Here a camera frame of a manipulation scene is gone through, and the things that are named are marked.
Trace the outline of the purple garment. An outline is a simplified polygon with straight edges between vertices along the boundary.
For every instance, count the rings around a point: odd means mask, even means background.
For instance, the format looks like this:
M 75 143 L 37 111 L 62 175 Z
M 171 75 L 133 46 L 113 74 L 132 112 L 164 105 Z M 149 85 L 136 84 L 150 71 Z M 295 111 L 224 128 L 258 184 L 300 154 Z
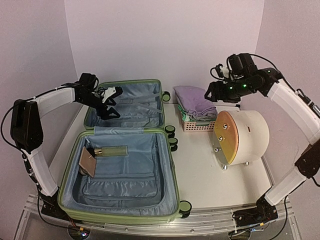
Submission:
M 202 116 L 206 112 L 213 112 L 216 109 L 216 106 L 211 101 L 205 99 L 206 90 L 203 88 L 196 86 L 175 86 L 173 89 L 178 103 L 183 109 L 194 116 Z

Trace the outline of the green tie-dye garment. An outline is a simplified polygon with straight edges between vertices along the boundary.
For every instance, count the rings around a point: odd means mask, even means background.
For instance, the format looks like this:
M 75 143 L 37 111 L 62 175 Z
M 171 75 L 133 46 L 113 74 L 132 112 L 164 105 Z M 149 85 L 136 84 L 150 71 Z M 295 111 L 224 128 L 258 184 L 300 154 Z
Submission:
M 214 109 L 214 111 L 207 111 L 204 115 L 194 116 L 188 113 L 181 105 L 177 107 L 184 122 L 210 122 L 215 120 L 218 115 L 217 110 Z

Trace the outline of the translucent green bottle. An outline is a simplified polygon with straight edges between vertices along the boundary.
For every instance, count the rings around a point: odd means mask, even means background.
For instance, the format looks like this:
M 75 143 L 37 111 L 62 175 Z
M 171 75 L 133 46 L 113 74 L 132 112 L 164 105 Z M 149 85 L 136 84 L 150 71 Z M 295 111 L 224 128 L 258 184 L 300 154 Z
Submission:
M 121 157 L 129 154 L 127 146 L 105 146 L 95 148 L 94 152 L 97 157 Z

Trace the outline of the green hard-shell suitcase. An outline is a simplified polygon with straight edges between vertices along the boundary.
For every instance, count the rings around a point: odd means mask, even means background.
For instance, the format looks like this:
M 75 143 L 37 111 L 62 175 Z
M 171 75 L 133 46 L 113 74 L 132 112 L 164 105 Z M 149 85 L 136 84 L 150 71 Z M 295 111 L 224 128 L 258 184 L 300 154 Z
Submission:
M 79 221 L 158 224 L 187 218 L 192 204 L 180 200 L 172 150 L 164 130 L 161 82 L 139 79 L 104 82 L 120 87 L 118 118 L 86 112 L 58 192 L 57 203 Z

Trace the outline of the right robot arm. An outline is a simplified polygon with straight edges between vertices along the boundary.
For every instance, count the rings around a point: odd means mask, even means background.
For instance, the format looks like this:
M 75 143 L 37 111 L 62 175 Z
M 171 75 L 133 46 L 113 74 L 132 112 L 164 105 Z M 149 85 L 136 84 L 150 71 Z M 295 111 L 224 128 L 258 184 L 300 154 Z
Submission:
M 224 64 L 210 70 L 213 82 L 204 97 L 214 103 L 236 104 L 250 94 L 259 93 L 275 113 L 264 109 L 255 116 L 252 110 L 225 110 L 236 122 L 218 119 L 212 134 L 215 157 L 230 155 L 225 167 L 240 167 L 258 152 L 266 160 L 274 184 L 255 206 L 233 213 L 236 225 L 243 227 L 278 218 L 276 206 L 320 168 L 320 110 L 274 66 L 258 68 L 251 53 L 233 54 Z

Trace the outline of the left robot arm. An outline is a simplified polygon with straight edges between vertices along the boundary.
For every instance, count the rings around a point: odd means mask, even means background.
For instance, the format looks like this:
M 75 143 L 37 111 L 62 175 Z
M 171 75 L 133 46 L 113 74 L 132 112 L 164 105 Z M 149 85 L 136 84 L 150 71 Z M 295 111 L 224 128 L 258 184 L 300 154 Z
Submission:
M 95 109 L 102 120 L 117 119 L 115 98 L 123 93 L 120 86 L 99 86 L 96 75 L 82 73 L 74 83 L 65 83 L 28 99 L 17 99 L 7 111 L 11 113 L 9 146 L 21 152 L 26 172 L 36 186 L 38 199 L 47 206 L 47 213 L 69 220 L 67 206 L 58 199 L 59 187 L 43 153 L 44 133 L 41 119 L 46 114 L 77 102 Z

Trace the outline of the small black round object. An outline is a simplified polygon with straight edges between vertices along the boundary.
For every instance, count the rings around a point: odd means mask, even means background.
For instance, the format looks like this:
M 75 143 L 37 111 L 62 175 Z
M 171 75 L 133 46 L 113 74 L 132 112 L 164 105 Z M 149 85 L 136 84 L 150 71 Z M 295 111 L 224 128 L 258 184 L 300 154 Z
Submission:
M 92 147 L 88 147 L 86 148 L 86 150 L 95 158 L 96 154 L 95 154 L 95 149 Z

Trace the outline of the pink perforated plastic basket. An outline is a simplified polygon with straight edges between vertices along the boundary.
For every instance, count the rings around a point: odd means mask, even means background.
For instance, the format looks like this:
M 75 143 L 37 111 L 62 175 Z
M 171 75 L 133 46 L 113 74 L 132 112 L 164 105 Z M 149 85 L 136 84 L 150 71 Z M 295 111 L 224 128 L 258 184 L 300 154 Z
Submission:
M 181 114 L 179 112 L 180 124 L 182 126 L 182 130 L 185 133 L 191 132 L 212 132 L 214 130 L 216 120 L 212 121 L 196 121 L 196 122 L 185 122 L 182 120 Z

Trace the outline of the white cylindrical container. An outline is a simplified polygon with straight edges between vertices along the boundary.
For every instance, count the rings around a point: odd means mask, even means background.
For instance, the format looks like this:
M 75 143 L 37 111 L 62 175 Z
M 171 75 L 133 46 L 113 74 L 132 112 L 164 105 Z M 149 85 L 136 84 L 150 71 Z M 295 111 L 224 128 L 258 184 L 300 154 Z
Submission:
M 221 168 L 261 159 L 270 141 L 264 117 L 255 110 L 223 110 L 218 113 L 212 132 L 213 153 Z

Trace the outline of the brown card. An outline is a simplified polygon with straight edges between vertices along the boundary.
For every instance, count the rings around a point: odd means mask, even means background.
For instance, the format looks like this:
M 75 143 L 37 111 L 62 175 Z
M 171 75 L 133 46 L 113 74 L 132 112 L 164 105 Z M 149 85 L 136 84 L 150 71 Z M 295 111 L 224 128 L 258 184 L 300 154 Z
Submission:
M 91 178 L 95 176 L 97 160 L 93 157 L 86 147 L 82 148 L 80 158 L 79 158 L 79 173 L 81 175 L 88 175 Z

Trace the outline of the curved aluminium rail base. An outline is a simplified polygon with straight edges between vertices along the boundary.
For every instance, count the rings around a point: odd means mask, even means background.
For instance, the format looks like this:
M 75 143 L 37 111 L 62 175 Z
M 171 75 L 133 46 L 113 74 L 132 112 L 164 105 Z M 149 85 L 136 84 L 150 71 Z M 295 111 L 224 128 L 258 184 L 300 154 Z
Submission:
M 172 221 L 147 217 L 144 223 L 104 223 L 56 218 L 36 195 L 29 195 L 13 239 L 15 240 L 300 240 L 295 213 L 289 200 L 276 206 L 277 219 L 238 226 L 237 211 L 248 212 L 252 205 L 222 208 L 193 208 L 187 218 L 177 214 Z

